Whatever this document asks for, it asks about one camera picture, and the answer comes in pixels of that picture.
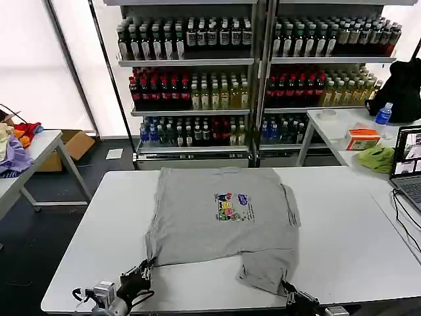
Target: plastic water bottle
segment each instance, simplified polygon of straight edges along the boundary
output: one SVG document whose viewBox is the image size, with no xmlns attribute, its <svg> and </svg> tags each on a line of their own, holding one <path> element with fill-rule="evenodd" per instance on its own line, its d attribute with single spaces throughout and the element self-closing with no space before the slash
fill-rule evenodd
<svg viewBox="0 0 421 316">
<path fill-rule="evenodd" d="M 385 138 L 384 128 L 388 124 L 390 117 L 392 116 L 392 103 L 386 103 L 385 107 L 381 108 L 374 120 L 376 132 L 383 138 Z"/>
</svg>

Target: black backpack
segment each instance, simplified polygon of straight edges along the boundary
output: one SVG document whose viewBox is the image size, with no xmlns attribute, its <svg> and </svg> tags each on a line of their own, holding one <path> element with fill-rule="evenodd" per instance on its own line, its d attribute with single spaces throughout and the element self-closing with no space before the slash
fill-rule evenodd
<svg viewBox="0 0 421 316">
<path fill-rule="evenodd" d="M 377 115 L 387 102 L 393 103 L 392 123 L 410 123 L 421 119 L 421 60 L 396 61 L 390 66 L 391 76 L 373 100 L 365 105 L 370 115 Z"/>
</svg>

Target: orange box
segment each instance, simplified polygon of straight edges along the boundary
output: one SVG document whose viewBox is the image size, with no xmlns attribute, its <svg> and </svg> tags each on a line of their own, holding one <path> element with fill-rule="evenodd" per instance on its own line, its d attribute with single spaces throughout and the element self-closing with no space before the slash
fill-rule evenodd
<svg viewBox="0 0 421 316">
<path fill-rule="evenodd" d="M 372 129 L 355 129 L 348 130 L 345 135 L 346 150 L 365 150 L 373 147 L 380 140 L 380 136 Z"/>
</svg>

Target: metal pole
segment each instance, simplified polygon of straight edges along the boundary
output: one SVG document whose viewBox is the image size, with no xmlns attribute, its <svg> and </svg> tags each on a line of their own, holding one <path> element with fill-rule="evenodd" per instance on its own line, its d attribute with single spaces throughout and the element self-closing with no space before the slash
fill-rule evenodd
<svg viewBox="0 0 421 316">
<path fill-rule="evenodd" d="M 96 136 L 99 137 L 99 130 L 97 127 L 97 124 L 95 123 L 95 119 L 92 115 L 91 108 L 89 107 L 89 102 L 87 101 L 85 91 L 82 87 L 82 83 L 80 82 L 78 73 L 76 71 L 76 67 L 74 66 L 72 55 L 70 54 L 70 51 L 68 49 L 66 39 L 64 37 L 64 34 L 61 29 L 60 22 L 57 18 L 57 14 L 55 12 L 54 6 L 51 3 L 51 0 L 43 0 L 43 4 L 45 7 L 45 10 L 47 11 L 47 14 L 50 18 L 51 24 L 53 25 L 55 35 L 57 36 L 57 39 L 60 43 L 61 51 L 63 53 L 64 59 L 66 61 L 67 67 L 70 71 L 70 75 L 72 76 L 73 82 L 76 85 L 76 89 L 78 89 L 78 93 L 80 96 L 80 99 L 82 100 L 82 103 L 84 104 L 85 111 L 87 114 L 87 117 L 89 118 L 89 121 L 96 133 Z"/>
<path fill-rule="evenodd" d="M 103 39 L 103 36 L 101 34 L 101 29 L 99 28 L 97 14 L 95 13 L 95 8 L 93 6 L 92 0 L 88 0 L 88 3 L 89 3 L 89 8 L 91 10 L 93 23 L 94 23 L 95 29 L 97 31 L 99 44 L 101 45 L 101 49 L 103 51 L 105 64 L 107 65 L 108 74 L 109 74 L 110 79 L 111 79 L 111 84 L 112 84 L 112 87 L 114 88 L 114 93 L 115 93 L 116 98 L 117 98 L 118 107 L 120 108 L 120 112 L 121 112 L 121 116 L 123 118 L 124 126 L 126 127 L 127 135 L 129 137 L 130 145 L 132 146 L 133 153 L 136 153 L 136 149 L 135 149 L 135 146 L 134 146 L 134 143 L 133 143 L 132 133 L 130 132 L 129 124 L 127 122 L 126 114 L 124 112 L 123 104 L 121 102 L 120 94 L 118 92 L 116 80 L 114 79 L 114 74 L 112 73 L 112 68 L 111 68 L 110 60 L 109 60 L 108 55 L 107 55 L 107 50 L 105 49 L 104 39 Z"/>
</svg>

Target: laptop screen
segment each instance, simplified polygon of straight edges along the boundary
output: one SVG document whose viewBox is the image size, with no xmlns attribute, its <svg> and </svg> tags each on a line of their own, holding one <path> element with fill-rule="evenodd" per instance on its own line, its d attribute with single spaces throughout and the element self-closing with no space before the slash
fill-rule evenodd
<svg viewBox="0 0 421 316">
<path fill-rule="evenodd" d="M 399 129 L 391 177 L 421 174 L 421 126 Z"/>
</svg>

